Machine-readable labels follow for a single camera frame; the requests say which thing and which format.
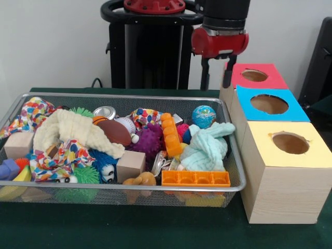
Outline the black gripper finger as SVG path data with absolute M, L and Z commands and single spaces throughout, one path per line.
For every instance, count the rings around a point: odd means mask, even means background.
M 201 59 L 201 66 L 202 66 L 202 74 L 201 74 L 201 85 L 200 90 L 208 90 L 209 88 L 209 58 L 202 57 Z
M 229 57 L 229 61 L 226 65 L 226 69 L 224 71 L 223 85 L 222 85 L 223 88 L 230 87 L 232 71 L 233 71 L 234 65 L 236 64 L 236 61 L 237 61 L 237 55 L 231 55 Z

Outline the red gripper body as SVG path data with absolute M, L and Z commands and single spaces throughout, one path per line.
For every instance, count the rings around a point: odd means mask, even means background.
M 239 55 L 248 46 L 249 34 L 212 35 L 203 27 L 195 29 L 191 36 L 191 46 L 195 54 L 203 58 L 216 58 L 222 54 Z

